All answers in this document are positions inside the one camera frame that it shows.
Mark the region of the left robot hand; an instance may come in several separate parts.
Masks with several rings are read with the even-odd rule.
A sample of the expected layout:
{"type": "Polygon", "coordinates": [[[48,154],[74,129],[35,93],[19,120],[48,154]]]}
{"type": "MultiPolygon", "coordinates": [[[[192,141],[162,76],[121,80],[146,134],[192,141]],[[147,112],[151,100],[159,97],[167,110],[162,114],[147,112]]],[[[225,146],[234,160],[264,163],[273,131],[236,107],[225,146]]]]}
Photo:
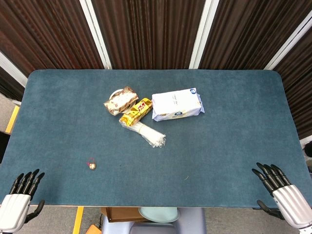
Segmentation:
{"type": "Polygon", "coordinates": [[[30,204],[41,179],[45,173],[39,174],[39,169],[26,174],[20,174],[13,182],[0,206],[0,232],[13,234],[19,231],[24,224],[37,217],[42,211],[45,200],[41,200],[37,208],[28,213],[30,204]]]}

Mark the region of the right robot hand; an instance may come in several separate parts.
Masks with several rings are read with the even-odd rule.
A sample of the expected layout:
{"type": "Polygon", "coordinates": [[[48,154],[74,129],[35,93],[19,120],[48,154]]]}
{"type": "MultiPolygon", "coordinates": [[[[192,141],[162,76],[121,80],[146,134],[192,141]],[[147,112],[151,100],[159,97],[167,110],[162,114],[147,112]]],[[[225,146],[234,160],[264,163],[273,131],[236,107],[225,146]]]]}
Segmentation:
{"type": "Polygon", "coordinates": [[[252,169],[277,205],[276,209],[269,208],[261,200],[257,204],[268,215],[285,220],[301,234],[312,232],[312,208],[300,192],[292,184],[284,172],[274,164],[256,164],[261,171],[252,169]]]}

